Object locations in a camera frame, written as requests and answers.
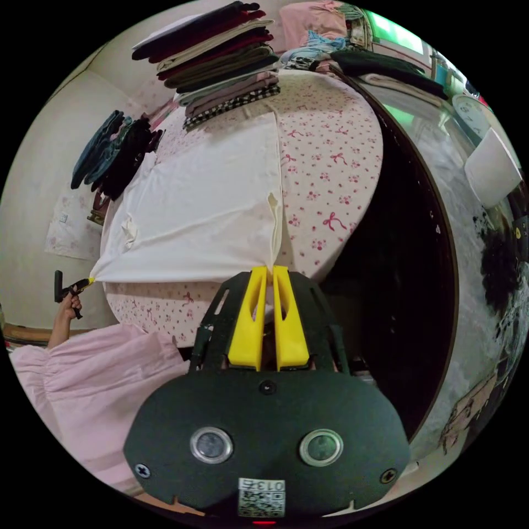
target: blue clothing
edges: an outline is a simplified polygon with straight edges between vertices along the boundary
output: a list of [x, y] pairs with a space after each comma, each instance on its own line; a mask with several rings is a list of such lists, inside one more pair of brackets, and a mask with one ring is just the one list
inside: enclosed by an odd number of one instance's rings
[[313, 61], [322, 61], [328, 59], [331, 53], [344, 50], [347, 47], [347, 41], [344, 37], [328, 39], [318, 35], [318, 33], [309, 29], [309, 40], [301, 48], [285, 51], [281, 55], [281, 62], [286, 64], [296, 57], [306, 57]]
[[115, 110], [87, 143], [87, 146], [84, 148], [73, 169], [72, 189], [77, 189], [87, 174], [90, 173], [94, 164], [98, 163], [101, 154], [108, 145], [110, 136], [116, 133], [121, 127], [124, 119], [123, 116], [123, 112]]

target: yellow clamp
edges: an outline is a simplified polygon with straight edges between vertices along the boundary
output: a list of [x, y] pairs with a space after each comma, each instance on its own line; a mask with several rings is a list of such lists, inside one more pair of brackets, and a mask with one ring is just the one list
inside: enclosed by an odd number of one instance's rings
[[[231, 339], [231, 365], [261, 370], [268, 275], [265, 266], [252, 270]], [[277, 370], [304, 366], [309, 350], [287, 267], [274, 266], [272, 282]]]

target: red folded garment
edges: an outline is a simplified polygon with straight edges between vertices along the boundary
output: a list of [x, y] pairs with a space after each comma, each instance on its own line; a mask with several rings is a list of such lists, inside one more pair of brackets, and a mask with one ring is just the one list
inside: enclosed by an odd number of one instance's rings
[[196, 59], [191, 59], [190, 61], [187, 61], [183, 64], [179, 64], [178, 66], [171, 68], [171, 70], [165, 70], [164, 72], [160, 72], [158, 74], [158, 79], [160, 81], [165, 81], [166, 79], [169, 79], [170, 77], [172, 77], [175, 73], [182, 72], [183, 70], [191, 68], [192, 66], [195, 66], [197, 64], [202, 64], [208, 61], [212, 61], [213, 59], [216, 59], [217, 57], [221, 57], [223, 55], [233, 53], [234, 51], [240, 50], [252, 44], [262, 44], [264, 42], [271, 41], [273, 40], [273, 38], [274, 38], [273, 35], [269, 33], [268, 35], [253, 36], [253, 37], [247, 37], [245, 39], [240, 39], [239, 42], [236, 42], [232, 44], [231, 46], [227, 47], [226, 49], [222, 49], [220, 51], [217, 51], [218, 47], [216, 47], [213, 50], [216, 53], [210, 53], [210, 52], [203, 53], [202, 55], [199, 55]]
[[253, 11], [251, 13], [243, 11], [238, 17], [230, 20], [230, 22], [208, 28], [206, 31], [202, 31], [194, 35], [192, 38], [184, 39], [183, 41], [182, 39], [178, 38], [177, 40], [167, 40], [165, 43], [162, 42], [159, 47], [156, 49], [153, 48], [149, 55], [149, 62], [152, 64], [162, 62], [164, 59], [171, 57], [171, 55], [176, 55], [181, 51], [187, 50], [192, 46], [196, 46], [197, 44], [210, 39], [211, 37], [225, 33], [226, 31], [236, 28], [237, 26], [240, 26], [245, 22], [249, 22], [250, 20], [262, 18], [265, 15], [266, 13], [264, 11]]

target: folded towel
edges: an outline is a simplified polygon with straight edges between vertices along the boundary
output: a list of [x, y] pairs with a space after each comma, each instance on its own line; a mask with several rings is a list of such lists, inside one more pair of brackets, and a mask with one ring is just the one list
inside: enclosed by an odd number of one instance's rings
[[384, 87], [384, 88], [390, 88], [391, 90], [397, 90], [405, 94], [413, 95], [414, 97], [418, 99], [422, 99], [423, 101], [426, 101], [428, 103], [431, 103], [432, 105], [435, 105], [436, 107], [439, 107], [439, 108], [442, 107], [441, 98], [435, 95], [431, 95], [428, 92], [421, 90], [420, 88], [413, 87], [410, 84], [403, 83], [402, 81], [399, 81], [397, 79], [386, 77], [385, 75], [378, 75], [376, 73], [370, 73], [368, 75], [363, 75], [360, 77], [360, 79], [376, 87]]
[[252, 44], [243, 50], [238, 50], [224, 57], [218, 57], [204, 64], [186, 68], [184, 71], [166, 79], [164, 84], [167, 88], [178, 88], [183, 84], [199, 83], [205, 79], [216, 78], [220, 75], [237, 71], [270, 55], [273, 55], [273, 50], [269, 46]]
[[177, 53], [184, 52], [192, 46], [196, 46], [202, 42], [205, 42], [208, 39], [211, 39], [213, 37], [226, 33], [227, 31], [238, 28], [240, 25], [245, 24], [247, 22], [251, 22], [252, 20], [263, 18], [265, 15], [266, 13], [264, 11], [256, 11], [255, 13], [250, 13], [244, 16], [242, 16], [241, 14], [240, 17], [237, 17], [236, 19], [231, 20], [229, 24], [224, 24], [222, 26], [216, 26], [214, 28], [210, 28], [207, 31], [203, 31], [200, 34], [192, 35], [188, 39], [185, 39], [185, 40], [176, 39], [172, 41], [171, 43], [166, 44], [163, 47], [160, 47], [155, 52], [152, 52], [149, 56], [149, 62], [152, 64], [157, 64], [158, 62], [162, 62], [168, 57], [172, 57], [173, 55], [176, 55]]
[[261, 59], [260, 61], [252, 62], [251, 64], [247, 64], [246, 66], [243, 66], [236, 70], [232, 70], [221, 75], [216, 75], [215, 77], [208, 76], [198, 82], [194, 82], [191, 84], [179, 85], [178, 87], [176, 87], [176, 91], [179, 94], [184, 94], [185, 92], [193, 92], [194, 90], [200, 90], [200, 88], [205, 88], [211, 84], [220, 83], [221, 81], [231, 79], [232, 77], [236, 77], [237, 75], [243, 75], [246, 73], [254, 72], [259, 68], [265, 68], [269, 66], [269, 69], [273, 69], [272, 65], [278, 61], [279, 57], [277, 55], [272, 54], [268, 57]]
[[178, 42], [182, 46], [178, 51], [182, 51], [186, 47], [223, 33], [248, 20], [264, 16], [264, 12], [259, 11], [258, 8], [258, 4], [244, 5], [242, 2], [234, 2], [229, 6], [221, 7], [204, 15], [187, 17], [184, 24], [177, 21], [140, 42], [134, 47], [132, 58], [135, 61], [146, 59]]
[[226, 101], [229, 101], [230, 99], [233, 99], [233, 98], [237, 98], [241, 95], [245, 95], [248, 92], [260, 90], [261, 88], [272, 86], [274, 84], [277, 84], [278, 81], [279, 81], [278, 77], [270, 78], [270, 79], [263, 79], [261, 81], [257, 81], [256, 83], [251, 84], [250, 86], [244, 86], [242, 88], [239, 88], [238, 90], [233, 90], [233, 88], [236, 86], [235, 85], [231, 87], [232, 91], [230, 93], [224, 93], [222, 95], [218, 95], [215, 99], [209, 100], [202, 105], [188, 106], [186, 108], [186, 117], [198, 116], [202, 112], [205, 112], [206, 110], [209, 110], [213, 108], [214, 106], [225, 103]]
[[250, 29], [265, 28], [266, 26], [273, 23], [274, 21], [272, 19], [261, 18], [257, 20], [251, 20], [250, 22], [246, 22], [245, 24], [241, 24], [236, 28], [221, 33], [220, 35], [216, 35], [215, 37], [200, 42], [199, 44], [191, 46], [185, 49], [184, 51], [181, 51], [179, 53], [176, 53], [175, 55], [172, 55], [171, 57], [168, 57], [167, 59], [164, 59], [162, 62], [160, 62], [160, 64], [158, 64], [157, 70], [158, 72], [164, 72], [165, 70], [174, 68], [175, 66], [178, 66], [183, 62], [189, 61], [209, 50], [212, 50], [219, 44], [223, 44], [226, 41], [232, 39], [233, 37], [237, 37], [238, 35], [241, 35], [242, 33], [245, 33]]
[[197, 127], [205, 121], [210, 120], [212, 117], [219, 116], [220, 114], [224, 114], [225, 112], [229, 112], [230, 110], [236, 109], [240, 106], [247, 105], [248, 103], [269, 98], [273, 95], [279, 94], [280, 92], [281, 88], [278, 84], [267, 88], [261, 88], [260, 90], [254, 90], [253, 92], [249, 92], [248, 94], [239, 96], [238, 98], [230, 99], [225, 103], [214, 106], [212, 109], [198, 114], [198, 116], [187, 118], [183, 123], [183, 128], [189, 132], [191, 129]]
[[243, 33], [242, 35], [239, 35], [238, 37], [235, 37], [234, 39], [230, 39], [224, 44], [221, 44], [220, 46], [217, 46], [206, 53], [199, 55], [198, 57], [195, 57], [194, 59], [191, 59], [190, 61], [179, 64], [178, 66], [175, 66], [169, 70], [165, 70], [165, 72], [158, 73], [158, 79], [160, 79], [160, 81], [165, 81], [166, 79], [172, 77], [175, 73], [182, 72], [191, 66], [204, 64], [205, 62], [209, 62], [218, 57], [224, 57], [229, 53], [242, 50], [243, 48], [246, 48], [252, 44], [264, 44], [265, 42], [270, 42], [273, 40], [273, 38], [273, 35], [271, 35], [270, 32], [265, 28], [252, 29]]
[[251, 75], [247, 79], [238, 81], [235, 84], [229, 85], [225, 88], [212, 91], [198, 99], [194, 99], [186, 106], [186, 117], [191, 117], [195, 115], [197, 109], [201, 109], [200, 111], [207, 110], [207, 108], [203, 107], [208, 104], [210, 104], [210, 107], [212, 107], [218, 105], [219, 102], [231, 99], [233, 97], [236, 97], [237, 95], [244, 94], [252, 90], [257, 90], [258, 88], [264, 88], [272, 84], [276, 84], [277, 81], [279, 81], [279, 77], [276, 72], [256, 73], [254, 75]]
[[277, 73], [278, 69], [275, 66], [272, 66], [272, 67], [265, 66], [264, 68], [256, 68], [250, 73], [245, 73], [243, 75], [236, 75], [234, 77], [231, 77], [230, 79], [227, 79], [226, 81], [221, 81], [219, 83], [210, 84], [204, 88], [200, 88], [200, 90], [189, 91], [189, 92], [185, 92], [182, 94], [179, 94], [177, 92], [173, 98], [173, 101], [175, 103], [178, 103], [178, 106], [187, 106], [197, 99], [203, 98], [209, 94], [213, 94], [217, 90], [221, 90], [223, 88], [233, 86], [239, 81], [250, 79], [255, 74], [266, 73], [266, 72]]
[[380, 53], [371, 51], [336, 51], [331, 54], [342, 72], [351, 77], [361, 77], [370, 73], [385, 75], [409, 84], [442, 99], [448, 99], [442, 86], [432, 81], [418, 66]]

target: black folded garment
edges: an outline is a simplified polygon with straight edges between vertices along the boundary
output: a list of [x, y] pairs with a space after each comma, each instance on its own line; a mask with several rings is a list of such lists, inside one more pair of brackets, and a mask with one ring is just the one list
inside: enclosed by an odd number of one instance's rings
[[153, 50], [157, 50], [162, 43], [174, 41], [176, 37], [179, 40], [188, 39], [190, 35], [201, 33], [204, 30], [210, 29], [211, 26], [218, 26], [222, 25], [224, 22], [228, 22], [232, 18], [237, 17], [242, 11], [258, 11], [259, 7], [259, 4], [256, 3], [245, 4], [242, 2], [232, 2], [227, 6], [204, 13], [185, 24], [176, 27], [171, 33], [164, 35], [159, 39], [146, 42], [143, 46], [134, 50], [132, 53], [132, 59], [134, 61], [146, 59], [150, 57]]
[[147, 118], [141, 118], [131, 125], [115, 160], [103, 176], [92, 184], [92, 191], [99, 188], [111, 200], [119, 198], [134, 178], [153, 139], [149, 126]]
[[252, 64], [248, 64], [247, 66], [238, 68], [237, 70], [233, 70], [229, 73], [218, 75], [217, 77], [212, 77], [210, 79], [200, 81], [199, 83], [188, 84], [185, 86], [178, 87], [176, 89], [176, 93], [185, 94], [187, 92], [194, 92], [195, 90], [201, 90], [202, 88], [209, 87], [212, 84], [221, 83], [222, 81], [227, 81], [228, 79], [232, 79], [234, 77], [238, 77], [246, 73], [250, 74], [261, 68], [266, 68], [267, 66], [270, 66], [270, 70], [271, 70], [272, 65], [276, 63], [277, 61], [279, 61], [279, 57], [277, 55], [271, 54], [268, 57], [261, 59], [260, 61], [254, 62]]
[[342, 72], [350, 77], [360, 77], [368, 73], [386, 75], [439, 98], [448, 99], [439, 83], [426, 77], [422, 68], [408, 61], [372, 51], [335, 51], [331, 53], [331, 59], [336, 61]]

